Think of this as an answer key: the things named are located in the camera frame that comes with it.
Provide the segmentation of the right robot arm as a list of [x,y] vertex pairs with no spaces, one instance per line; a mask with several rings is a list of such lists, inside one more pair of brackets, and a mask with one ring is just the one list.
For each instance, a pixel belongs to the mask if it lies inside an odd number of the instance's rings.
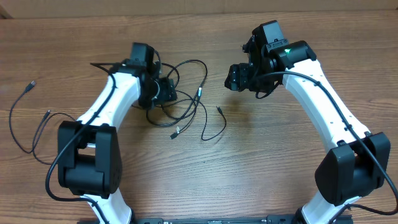
[[326,155],[315,171],[317,192],[294,214],[268,215],[267,223],[351,223],[346,211],[384,184],[397,192],[386,169],[391,150],[384,133],[373,134],[329,84],[315,52],[289,42],[277,21],[259,25],[243,45],[248,62],[230,66],[225,87],[257,99],[284,86],[317,129]]

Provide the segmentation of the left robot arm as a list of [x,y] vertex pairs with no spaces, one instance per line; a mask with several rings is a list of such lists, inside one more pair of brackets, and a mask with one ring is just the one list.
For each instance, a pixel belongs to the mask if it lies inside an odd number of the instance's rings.
[[119,185],[123,166],[118,143],[119,127],[134,103],[144,110],[177,98],[174,83],[160,77],[158,52],[135,42],[129,58],[119,63],[96,63],[108,81],[90,109],[76,121],[58,128],[58,155],[45,183],[58,170],[58,183],[74,195],[73,202],[87,202],[97,223],[132,223],[132,209]]

